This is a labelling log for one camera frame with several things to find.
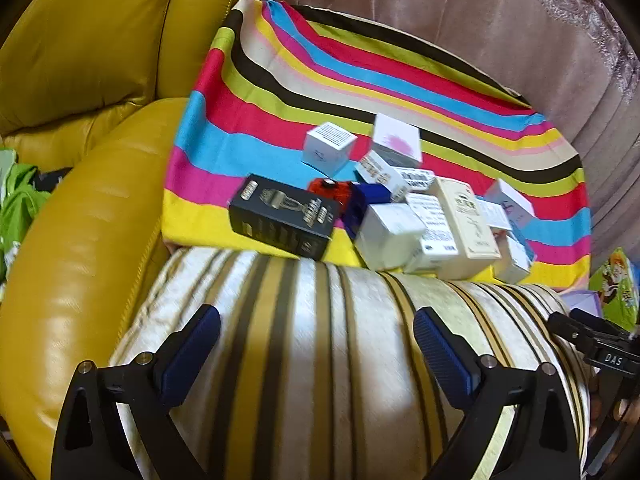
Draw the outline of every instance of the green bag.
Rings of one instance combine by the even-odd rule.
[[[596,290],[605,319],[631,332],[638,320],[638,284],[633,265],[618,247],[591,276],[589,289]]]

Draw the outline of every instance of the sofa armrest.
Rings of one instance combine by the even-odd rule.
[[[76,365],[108,362],[168,258],[162,184],[186,98],[117,126],[55,190],[12,267],[0,306],[0,413],[27,466],[49,479]]]

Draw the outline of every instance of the white box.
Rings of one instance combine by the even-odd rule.
[[[412,193],[426,193],[429,186],[436,178],[431,170],[419,170],[417,168],[396,168],[396,171],[404,178]]]
[[[507,235],[498,238],[500,261],[494,265],[494,276],[501,282],[518,283],[531,272],[531,261],[524,246]]]
[[[398,119],[376,114],[372,149],[392,166],[420,168],[420,130]]]
[[[504,208],[500,204],[487,202],[487,200],[478,200],[478,205],[494,237],[511,231],[507,213],[504,212]]]
[[[445,261],[438,270],[439,278],[466,280],[500,259],[494,235],[469,184],[438,176],[428,193],[440,200],[458,249],[458,256]]]
[[[323,123],[306,133],[302,162],[326,176],[338,173],[349,160],[356,136],[333,123]]]
[[[438,199],[430,195],[409,193],[406,202],[427,230],[420,237],[420,244],[404,266],[404,271],[437,269],[445,260],[458,256],[453,233]]]
[[[367,184],[383,184],[391,192],[391,202],[404,200],[404,196],[409,191],[409,185],[396,168],[388,165],[373,150],[356,164],[356,171]]]
[[[489,202],[500,204],[507,213],[507,218],[520,229],[536,217],[531,202],[501,178],[492,184],[484,198]]]
[[[407,204],[370,205],[354,244],[369,269],[393,269],[407,263],[425,229]]]

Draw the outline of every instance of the blue gripper pad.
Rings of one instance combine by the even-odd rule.
[[[220,313],[210,305],[203,305],[185,327],[169,339],[181,343],[174,357],[165,365],[159,380],[160,402],[168,408],[180,406],[187,397],[204,361],[220,337]],[[178,338],[185,335],[184,341]]]
[[[471,346],[453,335],[431,307],[415,313],[414,337],[450,405],[468,410],[481,379]]]

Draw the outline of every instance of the metal bolt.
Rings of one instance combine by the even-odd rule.
[[[542,368],[542,371],[549,376],[556,374],[556,367],[553,366],[551,363],[542,363],[541,368]]]
[[[93,369],[94,369],[94,363],[91,361],[82,361],[78,365],[78,372],[80,372],[81,374],[87,374]]]
[[[153,352],[141,352],[136,355],[136,362],[139,365],[148,365],[154,358]]]
[[[482,366],[485,366],[487,368],[495,368],[498,365],[498,359],[489,354],[483,355],[480,358],[480,362],[482,363]]]

